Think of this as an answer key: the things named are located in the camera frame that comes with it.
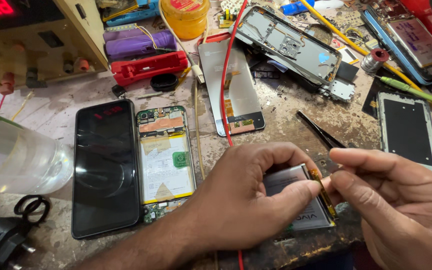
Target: red wire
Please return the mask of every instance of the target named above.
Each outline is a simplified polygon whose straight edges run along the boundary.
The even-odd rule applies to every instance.
[[[231,38],[229,39],[229,43],[227,45],[226,57],[224,58],[223,75],[221,76],[221,94],[219,96],[219,99],[221,106],[221,116],[223,118],[224,132],[226,133],[229,146],[233,146],[233,141],[231,141],[231,135],[228,129],[228,122],[226,122],[226,108],[224,104],[224,81],[226,79],[226,69],[228,68],[228,61],[230,60],[231,47],[233,46],[234,36],[236,35],[236,28],[240,23],[241,15],[243,15],[244,8],[247,4],[248,0],[244,0],[243,4],[241,5],[241,9],[239,10],[239,13],[237,14],[236,21],[234,22],[233,32],[231,33]],[[244,270],[243,252],[241,250],[237,251],[237,260],[239,261],[239,270]]]
[[[1,106],[3,106],[3,101],[4,101],[4,98],[5,98],[6,96],[5,95],[3,95],[3,98],[1,98],[1,102],[0,102],[0,110],[1,110]]]
[[[243,251],[237,251],[237,260],[239,261],[239,270],[244,270]]]

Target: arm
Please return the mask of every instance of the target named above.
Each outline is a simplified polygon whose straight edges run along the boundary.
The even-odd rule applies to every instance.
[[[230,147],[181,207],[77,270],[173,269],[208,251],[251,248],[283,230],[318,195],[321,185],[304,180],[266,196],[266,170],[301,163],[317,169],[291,143]]]

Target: red plastic case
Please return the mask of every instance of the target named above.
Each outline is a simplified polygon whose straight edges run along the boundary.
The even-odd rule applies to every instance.
[[[117,84],[123,87],[159,74],[181,71],[186,67],[188,59],[184,52],[179,50],[135,61],[113,62],[111,71]]]

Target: dirty table surface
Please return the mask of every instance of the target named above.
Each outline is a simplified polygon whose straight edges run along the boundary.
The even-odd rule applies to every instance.
[[[216,18],[213,15],[217,12],[217,9],[212,8],[209,12],[210,18]],[[217,29],[215,19],[210,21],[212,23],[210,35],[222,31]],[[193,52],[196,52],[195,41],[186,42],[191,48],[189,50]],[[110,71],[91,74],[69,81],[52,83],[47,89],[37,89],[35,97],[28,101],[15,121],[73,146],[76,112],[84,107],[116,100],[111,93],[111,87],[116,84],[111,75]],[[266,128],[258,132],[235,135],[232,137],[233,143],[239,145],[293,142],[311,156],[323,175],[327,175],[327,171],[322,166],[327,158],[327,148],[316,134],[304,122],[301,122],[296,113],[302,110],[316,124],[345,145],[352,143],[358,148],[379,149],[378,121],[361,111],[372,81],[372,77],[365,75],[360,70],[354,81],[356,92],[353,99],[349,103],[343,103],[317,94],[310,94],[284,74],[279,80],[256,79],[255,89],[266,120]],[[174,105],[186,108],[194,170],[198,183],[201,183],[195,137],[192,83],[193,78],[189,74],[182,86],[174,93],[165,93],[146,99],[136,99],[136,97],[153,93],[149,86],[149,79],[131,84],[126,89],[128,90],[127,98],[134,102],[137,111]],[[277,95],[276,89],[280,84],[285,84],[285,88],[282,95]],[[21,106],[27,93],[28,90],[18,90],[13,95],[7,96],[0,115],[11,118]],[[210,107],[208,93],[204,86],[198,88],[198,109],[203,166],[208,174],[228,147],[228,142],[217,135],[212,115],[213,108]],[[69,181],[62,189],[48,194],[51,210],[47,221],[41,224],[40,228],[30,232],[30,239],[37,251],[30,256],[23,257],[19,262],[25,269],[70,269],[84,258],[95,255],[141,228],[136,227],[124,230],[120,234],[93,240],[73,239],[71,236],[73,187],[71,182]],[[21,197],[22,195],[18,194],[0,194],[0,217],[14,216],[13,207]],[[300,231],[294,234],[295,238],[277,242],[269,239],[251,250],[243,251],[245,267],[247,269],[292,269],[323,258],[332,252],[348,249],[352,244],[361,243],[363,237],[359,227],[359,216],[345,204],[338,205],[337,210],[340,220],[336,227]],[[213,258],[212,254],[202,255],[188,263],[185,268],[214,269]],[[219,252],[218,258],[221,269],[238,268],[236,252]]]

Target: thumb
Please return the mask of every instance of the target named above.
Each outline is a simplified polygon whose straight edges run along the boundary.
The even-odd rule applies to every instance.
[[[333,173],[331,183],[345,200],[356,209],[380,237],[396,237],[412,224],[360,177],[340,170]]]
[[[294,220],[306,206],[318,196],[321,184],[317,181],[301,180],[287,185],[280,193],[275,194],[273,208],[285,220]]]

